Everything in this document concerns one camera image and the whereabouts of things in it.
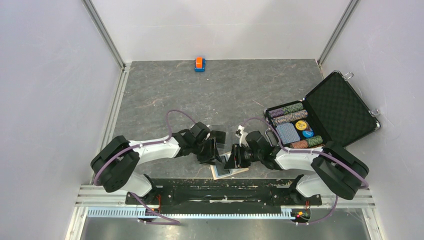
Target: gray marble floor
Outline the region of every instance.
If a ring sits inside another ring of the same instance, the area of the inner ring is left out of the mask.
[[[313,59],[209,60],[205,72],[194,72],[194,61],[133,62],[114,130],[128,140],[167,135],[165,113],[182,110],[196,121],[233,129],[245,119],[261,117],[265,108],[302,99],[321,80]],[[190,120],[179,113],[169,118],[173,131]],[[246,131],[263,131],[251,121]],[[211,178],[208,165],[196,157],[161,159],[135,170],[152,178]],[[235,178],[295,178],[296,170],[278,171],[254,162]]]

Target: case lid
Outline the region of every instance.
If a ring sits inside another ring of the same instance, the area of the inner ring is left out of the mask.
[[[339,71],[333,71],[306,97],[332,141],[347,146],[375,131],[377,119]]]

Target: blue poker chip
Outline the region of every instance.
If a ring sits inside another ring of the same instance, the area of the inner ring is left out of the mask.
[[[303,130],[302,131],[302,134],[304,135],[305,138],[310,138],[310,137],[313,137],[314,136],[314,132],[313,131]]]

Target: yellow poker chip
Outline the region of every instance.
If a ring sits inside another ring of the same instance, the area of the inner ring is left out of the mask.
[[[308,124],[305,121],[300,120],[300,121],[296,122],[295,126],[296,126],[297,130],[303,131],[308,127]]]

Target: orange and blue toy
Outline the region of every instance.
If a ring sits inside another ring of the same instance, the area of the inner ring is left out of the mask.
[[[206,59],[202,58],[201,56],[196,57],[195,64],[194,64],[194,71],[204,72],[205,66],[206,66]]]

